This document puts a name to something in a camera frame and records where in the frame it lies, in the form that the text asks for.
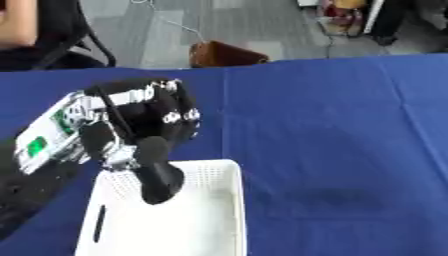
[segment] wire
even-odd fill
[[[148,3],[149,6],[151,7],[151,9],[154,11],[154,14],[155,14],[155,15],[158,15],[158,18],[159,18],[160,20],[162,20],[162,21],[164,21],[164,22],[166,22],[166,23],[168,23],[168,24],[171,24],[171,25],[174,25],[174,26],[178,26],[178,27],[180,27],[180,28],[182,28],[182,29],[185,29],[185,30],[187,30],[187,31],[189,31],[189,32],[195,33],[195,34],[197,35],[197,37],[199,38],[199,40],[201,40],[201,42],[203,42],[203,43],[206,42],[205,39],[204,39],[204,37],[202,36],[201,32],[199,32],[199,30],[197,30],[197,29],[193,29],[193,28],[189,28],[189,27],[186,27],[186,26],[184,26],[184,25],[182,25],[182,24],[180,24],[180,23],[177,23],[177,22],[168,20],[168,19],[166,19],[165,17],[163,17],[162,15],[158,14],[160,11],[159,11],[159,9],[157,9],[157,7],[155,6],[155,4],[154,4],[154,0],[130,0],[130,1],[131,1],[131,3],[133,3],[133,4],[144,4],[144,3]]]
[[[324,28],[324,25],[320,21],[317,21],[317,24],[322,31],[322,33],[328,37],[328,44],[325,46],[325,58],[330,59],[331,58],[331,49],[334,46],[334,38],[330,34],[328,34],[327,30]]]

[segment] white box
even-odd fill
[[[101,172],[75,255],[245,256],[238,164],[230,160],[172,164],[184,171],[185,185],[159,205],[141,199],[141,184],[133,173]]]

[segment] table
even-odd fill
[[[66,92],[129,76],[179,77],[204,116],[172,159],[243,169],[249,255],[448,254],[448,58],[284,61],[191,71],[0,74],[0,133]],[[0,244],[1,255],[70,255],[95,177],[86,170]]]

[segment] office chair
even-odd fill
[[[49,70],[49,69],[58,69],[58,61],[60,61],[64,57],[76,56],[82,57],[82,59],[88,60],[86,61],[86,65],[83,67],[76,68],[92,68],[92,67],[115,67],[117,64],[117,60],[115,56],[110,52],[103,43],[98,39],[95,32],[90,27],[87,22],[86,16],[82,10],[81,4],[79,0],[76,0],[76,15],[78,19],[74,26],[76,27],[75,32],[70,36],[70,38],[59,44],[55,49],[52,49],[45,57],[40,60],[37,64],[32,67],[32,70]],[[70,49],[74,46],[79,46],[81,48],[90,50],[86,44],[84,43],[85,38],[90,38],[93,44],[98,47],[98,49],[106,56],[107,63],[102,63],[101,61],[94,59],[91,56],[87,56],[81,53],[75,53],[70,51]]]

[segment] gray floor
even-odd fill
[[[273,60],[323,58],[328,37],[316,25],[315,10],[300,11],[295,0],[82,0],[84,11],[119,65],[187,68],[188,49],[198,36],[163,19],[198,29],[219,40],[268,54]],[[437,33],[407,22],[391,47],[368,38],[335,37],[331,57],[412,54],[437,49]]]

